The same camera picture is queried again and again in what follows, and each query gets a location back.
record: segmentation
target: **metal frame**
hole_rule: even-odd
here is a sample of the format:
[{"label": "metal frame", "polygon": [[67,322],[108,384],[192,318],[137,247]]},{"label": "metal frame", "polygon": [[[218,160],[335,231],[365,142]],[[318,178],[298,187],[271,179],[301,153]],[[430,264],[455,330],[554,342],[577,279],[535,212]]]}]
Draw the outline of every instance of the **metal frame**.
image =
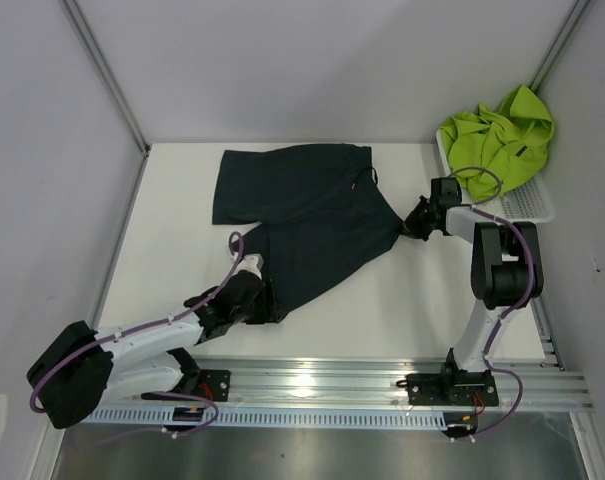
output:
[{"label": "metal frame", "polygon": [[569,41],[575,35],[580,22],[586,16],[589,6],[593,4],[593,0],[577,0],[569,12],[566,20],[562,24],[555,40],[551,44],[549,51],[544,57],[542,64],[535,73],[531,81],[531,90],[537,93],[540,88],[546,83],[549,75],[553,72],[555,65],[565,51]]},{"label": "metal frame", "polygon": [[[274,410],[255,407],[219,406],[215,421],[219,427],[267,428],[338,428],[356,430],[445,430],[442,412],[422,411],[407,415],[402,410],[336,410],[287,408]],[[173,419],[174,408],[154,405],[114,405],[96,409],[83,423],[116,425],[193,426],[192,422]],[[211,409],[204,411],[202,422],[213,418]]]},{"label": "metal frame", "polygon": [[[138,122],[77,0],[59,0],[59,2],[112,99],[114,107],[125,122],[133,141],[144,155],[100,295],[91,315],[91,323],[95,325],[104,306],[126,227],[142,181],[149,145],[144,139]],[[576,1],[531,83],[533,91],[539,90],[548,78],[591,3],[591,0]],[[561,358],[553,344],[546,307],[541,300],[536,300],[533,302],[533,308],[546,361],[542,365],[509,365],[522,376],[524,382],[524,398],[520,410],[570,412],[589,476],[605,478],[605,456],[595,430],[593,405],[584,377],[579,373],[564,371]],[[225,408],[231,408],[234,412],[242,411],[242,409],[254,413],[263,412],[265,415],[282,414],[288,411],[308,411],[315,414],[344,412],[345,415],[366,412],[366,415],[381,415],[381,418],[385,415],[393,417],[398,411],[405,416],[413,414],[419,417],[429,414],[429,412],[431,415],[439,413],[438,409],[418,409],[417,407],[409,409],[407,394],[395,386],[395,381],[407,373],[436,372],[442,361],[443,359],[362,361],[304,358],[198,358],[198,362],[204,368],[231,370],[232,389],[229,403]],[[502,375],[497,376],[496,381],[502,403],[500,407],[493,410],[508,409],[510,402],[515,398],[515,382]],[[140,407],[129,404],[119,408],[139,410]],[[166,411],[171,407],[167,407],[166,402],[158,402],[156,405],[149,405],[145,408]],[[446,407],[446,411],[453,410],[455,407]],[[251,425],[259,423],[256,418],[262,417],[252,417]],[[43,424],[45,427],[42,430],[38,452],[30,474],[26,478],[48,480],[53,472],[63,432],[54,430],[48,421]]]},{"label": "metal frame", "polygon": [[113,106],[124,121],[133,141],[140,149],[140,152],[146,154],[149,150],[149,145],[144,139],[144,135],[142,135],[140,126],[133,115],[129,103],[126,101],[122,88],[120,88],[118,81],[115,79],[111,67],[109,67],[106,57],[100,49],[98,41],[95,38],[84,13],[82,13],[80,5],[76,0],[59,0],[59,2],[62,6],[62,10],[64,10],[64,13],[66,13],[71,22],[78,40],[82,44],[82,47],[84,47],[91,65],[95,68],[98,77],[100,77],[104,88],[113,101]]}]

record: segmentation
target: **black shorts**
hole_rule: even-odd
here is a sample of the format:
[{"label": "black shorts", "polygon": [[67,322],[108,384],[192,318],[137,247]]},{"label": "black shorts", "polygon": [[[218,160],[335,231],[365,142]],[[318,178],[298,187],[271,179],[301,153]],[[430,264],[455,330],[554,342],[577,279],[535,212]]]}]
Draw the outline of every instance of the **black shorts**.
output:
[{"label": "black shorts", "polygon": [[391,249],[402,220],[377,188],[370,147],[226,151],[214,225],[260,222],[244,236],[280,307],[294,310]]}]

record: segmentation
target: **white wall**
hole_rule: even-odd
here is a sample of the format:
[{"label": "white wall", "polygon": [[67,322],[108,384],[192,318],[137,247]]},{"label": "white wall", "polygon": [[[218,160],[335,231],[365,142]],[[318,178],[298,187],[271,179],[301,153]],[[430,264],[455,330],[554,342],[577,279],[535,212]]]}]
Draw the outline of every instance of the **white wall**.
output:
[{"label": "white wall", "polygon": [[80,3],[150,142],[430,142],[531,81],[573,2]]},{"label": "white wall", "polygon": [[27,369],[90,313],[139,161],[57,2],[1,1],[0,480],[40,425]]},{"label": "white wall", "polygon": [[541,92],[558,125],[545,170],[557,218],[541,239],[554,333],[605,435],[605,0],[593,3]]}]

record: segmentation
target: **white tabletop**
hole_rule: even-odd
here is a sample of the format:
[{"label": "white tabletop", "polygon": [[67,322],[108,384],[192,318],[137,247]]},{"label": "white tabletop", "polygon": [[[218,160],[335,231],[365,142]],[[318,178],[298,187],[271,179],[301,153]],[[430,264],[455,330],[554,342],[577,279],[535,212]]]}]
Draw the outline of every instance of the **white tabletop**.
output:
[{"label": "white tabletop", "polygon": [[[213,226],[224,150],[280,144],[155,144],[138,192],[100,326],[153,320],[217,285],[231,266],[227,237],[250,226]],[[433,145],[374,144],[379,188],[404,218],[438,176]],[[391,251],[279,325],[237,325],[192,349],[198,355],[443,358],[462,335],[474,297],[471,245],[435,232],[400,237]],[[530,307],[505,332],[496,358],[544,360]]]}]

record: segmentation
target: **black clamp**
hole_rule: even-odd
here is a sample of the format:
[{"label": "black clamp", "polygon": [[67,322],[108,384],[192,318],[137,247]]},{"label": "black clamp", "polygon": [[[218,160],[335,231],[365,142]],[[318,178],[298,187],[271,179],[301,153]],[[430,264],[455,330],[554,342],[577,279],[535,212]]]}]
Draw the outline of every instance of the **black clamp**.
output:
[{"label": "black clamp", "polygon": [[491,372],[467,372],[460,370],[449,350],[440,373],[411,373],[396,382],[409,394],[409,404],[416,406],[475,406],[474,396],[480,395],[487,407],[499,404],[495,380]]},{"label": "black clamp", "polygon": [[[215,288],[189,298],[184,306],[193,308]],[[225,335],[237,323],[280,323],[286,313],[279,305],[270,281],[263,281],[248,271],[238,272],[215,298],[195,311],[204,329],[199,343]]]},{"label": "black clamp", "polygon": [[454,177],[431,179],[431,197],[420,202],[402,223],[401,234],[409,238],[429,239],[433,230],[446,232],[446,212],[462,204],[462,190]]},{"label": "black clamp", "polygon": [[[182,372],[180,382],[171,393],[204,397],[218,403],[228,400],[231,389],[229,370],[202,370],[191,354],[183,348],[169,350],[167,353],[177,360]],[[141,397],[142,400],[167,400],[167,397],[154,393],[144,393]]]}]

